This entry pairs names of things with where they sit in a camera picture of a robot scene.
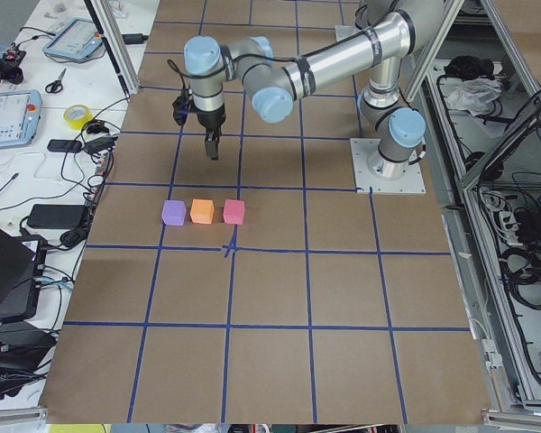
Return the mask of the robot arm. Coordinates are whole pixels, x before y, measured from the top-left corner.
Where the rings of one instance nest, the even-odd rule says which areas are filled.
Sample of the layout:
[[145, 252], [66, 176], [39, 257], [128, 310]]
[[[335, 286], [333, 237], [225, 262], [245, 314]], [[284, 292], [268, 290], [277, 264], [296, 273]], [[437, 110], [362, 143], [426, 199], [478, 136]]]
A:
[[361, 109], [387, 111], [399, 98], [401, 60], [436, 35], [443, 12], [441, 1], [362, 1], [349, 36], [292, 58], [275, 56], [264, 36], [229, 44], [193, 37], [184, 46], [186, 70], [172, 104], [173, 118], [183, 125], [188, 115], [196, 115], [205, 129], [206, 155], [217, 160], [229, 81], [240, 81], [258, 116], [276, 124], [290, 115], [296, 101], [370, 69]]

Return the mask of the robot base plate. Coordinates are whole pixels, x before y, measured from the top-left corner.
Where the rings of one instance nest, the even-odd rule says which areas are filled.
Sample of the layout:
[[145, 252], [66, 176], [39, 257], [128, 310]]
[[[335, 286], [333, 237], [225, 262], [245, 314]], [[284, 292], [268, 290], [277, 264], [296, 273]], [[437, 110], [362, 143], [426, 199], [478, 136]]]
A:
[[426, 194], [420, 163], [390, 162], [379, 153], [379, 139], [350, 140], [355, 190], [358, 194]]

